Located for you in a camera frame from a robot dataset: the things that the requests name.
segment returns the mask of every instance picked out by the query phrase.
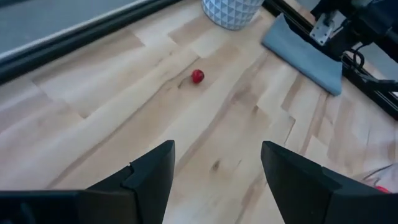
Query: black metal frame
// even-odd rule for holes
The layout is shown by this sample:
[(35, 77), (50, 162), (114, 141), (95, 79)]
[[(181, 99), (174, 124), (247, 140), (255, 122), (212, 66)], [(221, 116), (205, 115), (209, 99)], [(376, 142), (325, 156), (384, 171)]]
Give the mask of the black metal frame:
[(261, 161), (286, 224), (397, 223), (398, 194), (385, 194), (264, 141)]
[[(318, 45), (309, 37), (309, 33), (313, 29), (313, 25), (304, 17), (302, 17), (295, 9), (288, 5), (284, 0), (265, 0), (262, 6), (274, 16), (278, 16), (280, 13), (283, 13), (287, 23), (289, 24), (289, 27), (296, 34), (301, 36), (301, 38), (306, 40), (308, 43), (312, 44), (319, 51), (329, 55), (330, 57), (332, 56), (327, 48)], [(344, 55), (342, 61), (343, 75), (366, 96), (378, 104), (386, 113), (391, 115), (395, 120), (398, 120), (398, 96), (388, 91), (375, 91), (373, 88), (367, 85), (366, 80), (363, 80), (358, 73), (351, 69), (355, 62), (349, 56)], [(374, 78), (365, 69), (362, 69), (360, 72)]]
[(0, 85), (181, 0), (148, 0), (87, 26), (0, 58)]
[[(0, 85), (179, 1), (181, 0), (148, 0), (52, 40), (0, 58)], [(265, 0), (262, 6), (274, 16), (284, 13), (290, 28), (307, 42), (313, 42), (308, 36), (313, 27), (311, 23), (292, 9), (284, 0)], [(324, 54), (330, 55), (327, 49), (317, 44), (313, 45), (317, 46), (316, 48)], [(343, 75), (385, 112), (394, 119), (398, 119), (398, 97), (390, 92), (371, 89), (366, 81), (349, 69), (353, 63), (348, 56), (343, 57)], [(362, 70), (362, 73), (373, 77), (365, 70)]]
[(168, 140), (86, 190), (0, 191), (0, 223), (160, 224), (174, 162)]

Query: black cable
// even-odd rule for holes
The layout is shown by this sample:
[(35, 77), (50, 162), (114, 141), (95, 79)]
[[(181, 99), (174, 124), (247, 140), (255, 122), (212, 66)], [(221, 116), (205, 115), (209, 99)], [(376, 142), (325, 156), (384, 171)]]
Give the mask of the black cable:
[(349, 49), (348, 51), (353, 53), (353, 67), (356, 68), (358, 71), (361, 71), (361, 69), (363, 68), (364, 64), (365, 64), (365, 57), (364, 55), (359, 52), (359, 50), (363, 47), (365, 47), (366, 45), (361, 45), (359, 47), (357, 47), (356, 49)]
[(343, 24), (341, 24), (339, 27), (337, 27), (336, 29), (334, 29), (334, 31), (332, 32), (332, 34), (336, 34), (337, 31), (339, 31), (341, 28), (343, 28)]
[[(370, 174), (368, 174), (367, 176), (363, 177), (362, 180), (366, 180), (366, 179), (368, 179), (369, 177), (373, 176), (374, 174), (377, 174), (377, 173), (380, 172), (380, 171), (383, 171), (383, 170), (386, 170), (386, 169), (390, 168), (392, 165), (393, 165), (393, 164), (388, 165), (388, 166), (386, 166), (386, 167), (382, 167), (382, 168), (380, 168), (380, 169), (377, 169), (377, 170), (371, 172)], [(377, 178), (375, 179), (375, 181), (373, 182), (373, 187), (376, 186), (376, 184), (379, 182), (379, 180), (380, 180), (380, 177), (377, 177)]]

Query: wooden table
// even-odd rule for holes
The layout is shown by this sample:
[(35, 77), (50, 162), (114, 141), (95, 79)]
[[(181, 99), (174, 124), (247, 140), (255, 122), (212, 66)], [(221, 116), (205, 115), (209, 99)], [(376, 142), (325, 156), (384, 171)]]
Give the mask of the wooden table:
[(283, 223), (263, 140), (347, 176), (396, 161), (396, 122), (347, 80), (332, 97), (264, 48), (273, 21), (261, 9), (228, 31), (186, 0), (1, 86), (0, 189), (86, 188), (174, 139), (164, 223)]

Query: white planter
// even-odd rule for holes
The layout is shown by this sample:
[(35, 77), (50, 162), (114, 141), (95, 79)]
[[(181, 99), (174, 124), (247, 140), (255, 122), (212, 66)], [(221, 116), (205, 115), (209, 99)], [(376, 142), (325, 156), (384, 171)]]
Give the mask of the white planter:
[(264, 0), (202, 0), (205, 14), (216, 24), (239, 30), (250, 23)]

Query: wooden surface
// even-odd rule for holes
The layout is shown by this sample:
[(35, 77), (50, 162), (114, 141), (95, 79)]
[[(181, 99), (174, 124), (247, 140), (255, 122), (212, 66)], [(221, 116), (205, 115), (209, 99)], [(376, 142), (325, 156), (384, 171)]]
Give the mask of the wooden surface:
[(273, 21), (261, 9), (228, 31), (186, 0), (1, 86), (0, 189), (86, 188), (174, 139), (164, 223), (283, 223), (262, 141), (349, 177), (396, 161), (395, 121), (347, 80), (332, 97), (261, 46)]

